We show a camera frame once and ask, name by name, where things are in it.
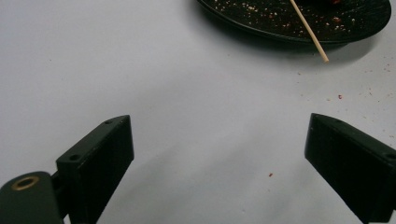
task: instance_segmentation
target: black mechanical part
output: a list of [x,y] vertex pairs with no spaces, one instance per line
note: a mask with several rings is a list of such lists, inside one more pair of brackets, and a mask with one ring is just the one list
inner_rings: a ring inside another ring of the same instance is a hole
[[34,172],[0,189],[0,223],[96,223],[134,159],[129,116],[107,120],[67,150],[50,176]]
[[396,151],[351,125],[312,114],[305,157],[363,222],[389,222]]

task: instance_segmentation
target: brass insert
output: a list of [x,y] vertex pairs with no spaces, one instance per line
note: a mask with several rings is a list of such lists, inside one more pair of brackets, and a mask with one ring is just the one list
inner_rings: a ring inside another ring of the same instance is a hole
[[29,189],[33,185],[35,185],[38,182],[39,178],[36,175],[30,175],[26,176],[25,178],[22,178],[20,180],[17,180],[13,185],[12,189],[13,190],[24,190],[24,189]]

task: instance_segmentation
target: toothpick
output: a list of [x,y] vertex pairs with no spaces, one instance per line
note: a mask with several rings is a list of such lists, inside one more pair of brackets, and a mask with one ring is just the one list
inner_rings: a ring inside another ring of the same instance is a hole
[[293,5],[294,9],[296,10],[298,16],[300,17],[301,21],[303,22],[306,30],[308,31],[308,33],[311,35],[312,40],[314,41],[315,46],[317,47],[320,56],[323,59],[323,62],[328,63],[329,62],[329,58],[327,57],[326,53],[324,52],[322,46],[320,45],[317,37],[315,36],[314,32],[312,31],[311,27],[309,26],[308,22],[306,22],[303,13],[301,13],[300,9],[297,7],[296,3],[294,2],[294,0],[290,0],[291,4]]

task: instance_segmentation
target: food debris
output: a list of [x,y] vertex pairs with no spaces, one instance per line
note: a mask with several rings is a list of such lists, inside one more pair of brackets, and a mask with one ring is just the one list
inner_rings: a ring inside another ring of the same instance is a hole
[[[294,13],[289,0],[205,0],[205,2],[222,16],[255,30],[277,33],[279,32],[278,27],[281,27],[282,34],[280,35],[310,39],[309,33],[305,31],[298,15]],[[353,7],[356,9],[329,10],[324,13],[311,5],[299,5],[307,22],[315,24],[312,28],[320,40],[344,38],[345,35],[359,35],[375,25],[376,21],[367,21],[365,16],[361,17],[364,7],[361,7],[360,3]]]
[[335,22],[340,22],[341,21],[341,19],[338,18],[338,17],[333,17],[332,20],[335,21]]

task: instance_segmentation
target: white table surface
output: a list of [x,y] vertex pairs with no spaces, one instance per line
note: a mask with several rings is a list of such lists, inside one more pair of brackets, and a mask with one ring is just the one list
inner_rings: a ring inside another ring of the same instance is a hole
[[135,160],[99,223],[360,223],[304,158],[308,121],[396,146],[395,33],[393,12],[325,64],[195,0],[1,1],[0,184],[128,114]]

